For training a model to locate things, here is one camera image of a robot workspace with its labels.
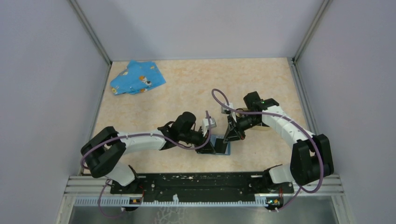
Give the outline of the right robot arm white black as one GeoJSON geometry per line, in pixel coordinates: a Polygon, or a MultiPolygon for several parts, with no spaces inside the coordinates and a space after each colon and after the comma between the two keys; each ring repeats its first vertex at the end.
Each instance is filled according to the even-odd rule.
{"type": "Polygon", "coordinates": [[[334,173],[330,141],[324,134],[314,134],[302,128],[288,116],[272,98],[262,99],[257,92],[243,98],[246,111],[237,117],[236,110],[225,109],[228,128],[225,142],[243,140],[245,131],[260,124],[272,128],[291,148],[289,164],[264,170],[263,187],[276,192],[282,183],[295,182],[301,186],[334,173]]]}

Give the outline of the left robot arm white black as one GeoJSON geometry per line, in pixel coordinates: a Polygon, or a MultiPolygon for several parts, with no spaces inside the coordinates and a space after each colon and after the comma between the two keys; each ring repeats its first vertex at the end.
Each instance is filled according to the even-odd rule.
{"type": "Polygon", "coordinates": [[[81,148],[80,164],[92,177],[106,177],[128,193],[134,193],[140,187],[140,180],[131,166],[120,162],[121,157],[144,150],[161,151],[174,147],[212,149],[210,139],[216,127],[215,119],[207,114],[197,131],[193,129],[195,124],[195,115],[183,112],[175,121],[149,132],[122,133],[113,126],[105,127],[81,148]]]}

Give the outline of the black credit card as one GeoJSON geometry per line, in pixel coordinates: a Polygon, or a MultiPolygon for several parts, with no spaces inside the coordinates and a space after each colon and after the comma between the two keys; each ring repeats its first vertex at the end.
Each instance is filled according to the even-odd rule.
{"type": "Polygon", "coordinates": [[[224,142],[224,139],[222,138],[216,138],[214,150],[216,154],[227,154],[228,142],[224,142]]]}

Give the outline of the blue card holder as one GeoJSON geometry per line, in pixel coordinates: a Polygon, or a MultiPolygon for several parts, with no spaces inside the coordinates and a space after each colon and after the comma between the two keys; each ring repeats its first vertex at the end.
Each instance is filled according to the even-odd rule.
{"type": "Polygon", "coordinates": [[[214,149],[215,155],[230,155],[231,154],[231,144],[230,142],[224,142],[223,135],[212,135],[211,144],[214,149]]]}

